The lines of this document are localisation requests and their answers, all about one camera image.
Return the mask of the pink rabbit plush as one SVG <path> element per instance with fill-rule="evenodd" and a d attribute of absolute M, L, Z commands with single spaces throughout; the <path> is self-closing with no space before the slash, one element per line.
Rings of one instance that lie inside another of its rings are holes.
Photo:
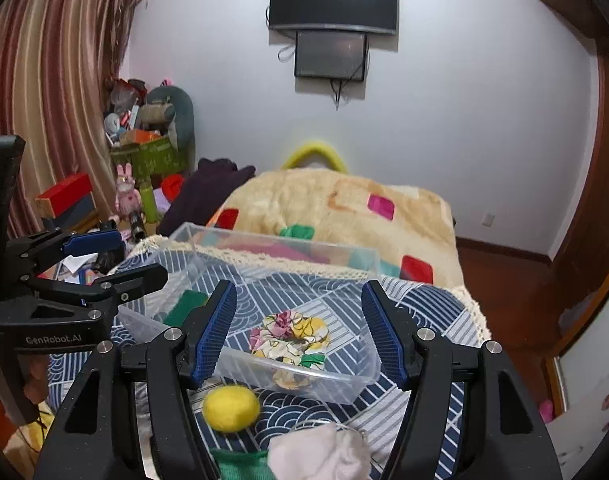
<path fill-rule="evenodd" d="M 116 215 L 120 220 L 133 218 L 143 221 L 143 201 L 136 188 L 132 165 L 127 162 L 117 166 L 116 198 L 114 199 Z"/>

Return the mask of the white sock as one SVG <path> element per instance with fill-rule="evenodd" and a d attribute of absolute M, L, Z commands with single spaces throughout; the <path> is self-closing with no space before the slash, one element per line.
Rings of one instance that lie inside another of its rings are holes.
<path fill-rule="evenodd" d="M 359 431 L 324 424 L 271 439 L 268 466 L 276 479 L 368 479 L 370 452 Z"/>

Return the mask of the green storage box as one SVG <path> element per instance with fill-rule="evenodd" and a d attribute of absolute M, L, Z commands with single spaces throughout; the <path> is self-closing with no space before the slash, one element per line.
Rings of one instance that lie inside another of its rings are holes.
<path fill-rule="evenodd" d="M 136 180 L 149 179 L 152 174 L 167 177 L 179 174 L 187 167 L 185 151 L 178 151 L 167 136 L 144 144 L 129 144 L 111 148 L 114 166 L 130 164 Z"/>

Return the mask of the green knitted garment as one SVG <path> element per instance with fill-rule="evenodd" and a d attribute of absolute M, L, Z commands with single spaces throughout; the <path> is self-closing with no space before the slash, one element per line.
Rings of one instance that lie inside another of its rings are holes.
<path fill-rule="evenodd" d="M 218 465 L 223 480 L 275 480 L 275 474 L 268 464 L 268 452 L 242 453 L 211 450 L 213 460 Z"/>

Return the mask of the dark purple garment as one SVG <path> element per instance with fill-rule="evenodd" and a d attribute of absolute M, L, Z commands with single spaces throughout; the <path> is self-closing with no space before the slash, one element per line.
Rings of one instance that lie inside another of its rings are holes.
<path fill-rule="evenodd" d="M 226 158 L 201 158 L 160 220 L 157 233 L 170 236 L 185 222 L 205 226 L 228 196 L 255 175 L 254 166 L 238 168 Z"/>

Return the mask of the yellow felt ball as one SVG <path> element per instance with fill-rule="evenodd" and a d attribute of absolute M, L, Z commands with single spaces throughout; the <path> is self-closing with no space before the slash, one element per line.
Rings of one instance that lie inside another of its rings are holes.
<path fill-rule="evenodd" d="M 205 396 L 202 416 L 207 425 L 221 434 L 236 434 L 252 426 L 261 414 L 261 404 L 249 388 L 227 385 Z"/>

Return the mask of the white sliding door with hearts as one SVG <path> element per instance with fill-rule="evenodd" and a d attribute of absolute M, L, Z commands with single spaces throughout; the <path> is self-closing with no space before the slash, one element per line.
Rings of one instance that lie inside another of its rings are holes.
<path fill-rule="evenodd" d="M 567 409 L 547 424 L 561 475 L 571 479 L 609 430 L 609 302 L 561 358 Z"/>

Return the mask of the red box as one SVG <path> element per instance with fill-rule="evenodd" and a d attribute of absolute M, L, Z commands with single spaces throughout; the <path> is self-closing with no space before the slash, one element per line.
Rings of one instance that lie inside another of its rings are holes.
<path fill-rule="evenodd" d="M 92 192 L 88 174 L 73 174 L 35 197 L 42 218 L 55 219 Z"/>

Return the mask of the clear plastic storage bin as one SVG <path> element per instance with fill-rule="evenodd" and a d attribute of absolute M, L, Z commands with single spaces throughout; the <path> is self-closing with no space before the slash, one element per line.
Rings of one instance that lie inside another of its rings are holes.
<path fill-rule="evenodd" d="M 380 360 L 361 308 L 363 284 L 376 278 L 370 248 L 298 238 L 203 228 L 185 223 L 170 237 L 149 237 L 122 271 L 159 263 L 168 271 L 159 292 L 129 301 L 118 320 L 138 342 L 169 326 L 164 318 L 187 289 L 211 295 L 219 281 L 234 284 L 237 310 L 216 364 L 216 375 L 318 401 L 352 404 L 380 375 Z M 330 330 L 325 370 L 257 358 L 249 334 L 263 318 L 286 310 L 321 318 Z"/>

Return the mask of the beige fluffy patchwork blanket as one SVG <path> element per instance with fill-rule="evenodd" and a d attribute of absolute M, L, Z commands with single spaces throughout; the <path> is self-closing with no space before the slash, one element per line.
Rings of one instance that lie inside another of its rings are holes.
<path fill-rule="evenodd" d="M 451 206 L 416 186 L 321 168 L 266 171 L 236 188 L 208 226 L 371 248 L 385 275 L 464 284 Z"/>

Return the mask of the yellow curved plush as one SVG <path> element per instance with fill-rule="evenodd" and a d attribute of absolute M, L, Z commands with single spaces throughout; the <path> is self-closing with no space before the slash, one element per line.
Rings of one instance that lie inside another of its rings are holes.
<path fill-rule="evenodd" d="M 321 162 L 326 168 L 347 174 L 347 165 L 329 144 L 318 140 L 305 142 L 293 151 L 283 163 L 283 170 L 303 167 L 306 162 Z"/>

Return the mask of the green yellow sponge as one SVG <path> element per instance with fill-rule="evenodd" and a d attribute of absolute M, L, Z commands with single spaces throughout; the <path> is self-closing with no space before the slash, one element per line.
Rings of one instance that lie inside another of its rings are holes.
<path fill-rule="evenodd" d="M 163 323 L 170 327 L 181 327 L 194 309 L 203 306 L 208 300 L 208 295 L 198 290 L 187 289 L 182 293 L 175 306 L 164 318 Z"/>

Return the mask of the floral fabric scrunchie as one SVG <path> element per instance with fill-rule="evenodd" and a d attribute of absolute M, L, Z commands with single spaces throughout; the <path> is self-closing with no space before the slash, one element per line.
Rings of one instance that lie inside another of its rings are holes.
<path fill-rule="evenodd" d="M 249 352 L 309 372 L 325 370 L 331 341 L 327 324 L 316 316 L 286 310 L 263 318 L 249 334 Z"/>

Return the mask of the blue patterned tablecloth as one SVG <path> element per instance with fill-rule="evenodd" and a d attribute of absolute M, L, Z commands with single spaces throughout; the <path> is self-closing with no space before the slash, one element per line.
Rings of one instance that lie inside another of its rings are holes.
<path fill-rule="evenodd" d="M 470 347 L 490 338 L 479 304 L 465 287 L 441 288 L 417 278 L 396 278 L 369 248 L 186 226 L 170 237 L 144 240 L 121 269 L 148 263 L 167 269 L 167 284 L 121 308 L 111 330 L 120 346 L 160 334 L 168 327 L 173 308 L 189 292 L 208 295 L 224 280 L 236 288 L 238 307 L 216 371 L 203 389 L 190 393 L 190 401 L 201 408 L 207 392 L 243 385 L 254 390 L 261 414 L 251 427 L 230 436 L 199 420 L 208 448 L 257 452 L 280 434 L 336 422 L 366 432 L 369 474 L 380 476 L 407 396 L 382 373 L 364 320 L 361 289 L 373 278 L 417 325 Z M 286 311 L 319 318 L 329 330 L 324 356 L 306 372 L 257 358 L 250 351 L 252 332 L 265 318 Z"/>

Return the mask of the striped brown curtain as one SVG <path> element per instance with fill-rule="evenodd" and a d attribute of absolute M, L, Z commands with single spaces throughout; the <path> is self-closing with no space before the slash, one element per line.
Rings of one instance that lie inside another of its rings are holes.
<path fill-rule="evenodd" d="M 96 207 L 114 206 L 104 129 L 109 84 L 126 54 L 136 0 L 4 0 L 0 5 L 0 136 L 26 142 L 7 233 L 42 230 L 36 196 L 83 172 Z"/>

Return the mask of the small black wall monitor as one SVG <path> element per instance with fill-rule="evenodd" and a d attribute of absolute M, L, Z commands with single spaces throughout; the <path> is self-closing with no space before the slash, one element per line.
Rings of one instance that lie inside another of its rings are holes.
<path fill-rule="evenodd" d="M 367 36 L 358 32 L 303 30 L 296 35 L 295 76 L 362 82 Z"/>

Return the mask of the wooden wardrobe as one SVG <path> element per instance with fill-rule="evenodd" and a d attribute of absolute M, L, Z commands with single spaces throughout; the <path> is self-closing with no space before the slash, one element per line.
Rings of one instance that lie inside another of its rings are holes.
<path fill-rule="evenodd" d="M 575 403 L 609 373 L 609 0 L 539 2 L 589 54 L 580 169 L 553 246 L 566 313 L 549 362 Z"/>

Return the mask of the grey green dinosaur plush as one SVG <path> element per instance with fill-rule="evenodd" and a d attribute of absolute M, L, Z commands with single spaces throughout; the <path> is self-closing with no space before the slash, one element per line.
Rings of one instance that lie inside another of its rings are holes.
<path fill-rule="evenodd" d="M 181 88 L 159 86 L 150 90 L 138 110 L 135 127 L 147 131 L 159 130 L 189 162 L 195 155 L 193 101 Z"/>

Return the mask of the green bottle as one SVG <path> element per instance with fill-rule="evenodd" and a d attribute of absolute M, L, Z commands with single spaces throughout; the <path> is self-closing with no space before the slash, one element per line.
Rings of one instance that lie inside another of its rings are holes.
<path fill-rule="evenodd" d="M 142 199 L 142 211 L 147 223 L 157 223 L 160 220 L 160 214 L 156 203 L 154 188 L 149 179 L 141 180 L 140 191 Z"/>

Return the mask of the red plush item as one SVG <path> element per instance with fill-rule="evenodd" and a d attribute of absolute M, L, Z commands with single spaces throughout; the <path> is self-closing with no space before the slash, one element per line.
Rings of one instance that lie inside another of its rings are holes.
<path fill-rule="evenodd" d="M 180 195 L 185 178 L 182 174 L 170 174 L 161 180 L 160 188 L 169 203 L 173 203 Z"/>

